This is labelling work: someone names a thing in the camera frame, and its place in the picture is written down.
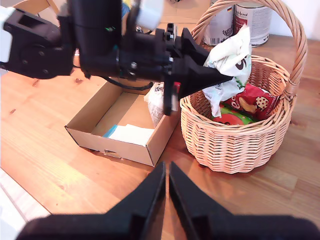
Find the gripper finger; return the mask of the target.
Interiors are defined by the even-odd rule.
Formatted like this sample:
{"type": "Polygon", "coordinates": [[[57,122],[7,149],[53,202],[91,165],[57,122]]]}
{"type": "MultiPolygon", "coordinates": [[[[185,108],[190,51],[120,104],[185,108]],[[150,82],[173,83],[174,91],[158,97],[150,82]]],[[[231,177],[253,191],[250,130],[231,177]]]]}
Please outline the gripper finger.
{"type": "Polygon", "coordinates": [[[138,187],[110,209],[105,216],[108,226],[144,225],[163,194],[166,165],[160,163],[138,187]]]}
{"type": "Polygon", "coordinates": [[[179,167],[169,167],[169,193],[180,221],[186,226],[208,226],[232,214],[203,192],[179,167]]]}

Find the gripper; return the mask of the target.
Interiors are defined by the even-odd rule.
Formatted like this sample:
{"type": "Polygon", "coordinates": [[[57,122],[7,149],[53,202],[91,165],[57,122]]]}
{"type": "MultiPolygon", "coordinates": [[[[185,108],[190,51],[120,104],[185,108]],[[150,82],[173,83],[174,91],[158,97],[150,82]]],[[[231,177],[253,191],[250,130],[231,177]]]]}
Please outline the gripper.
{"type": "Polygon", "coordinates": [[[155,34],[136,31],[127,25],[120,50],[123,78],[143,79],[164,83],[163,112],[169,116],[173,110],[174,83],[179,83],[178,99],[200,90],[232,80],[217,69],[203,66],[209,51],[198,45],[188,28],[181,33],[181,53],[174,50],[177,28],[168,23],[166,30],[157,28],[155,34]]]}

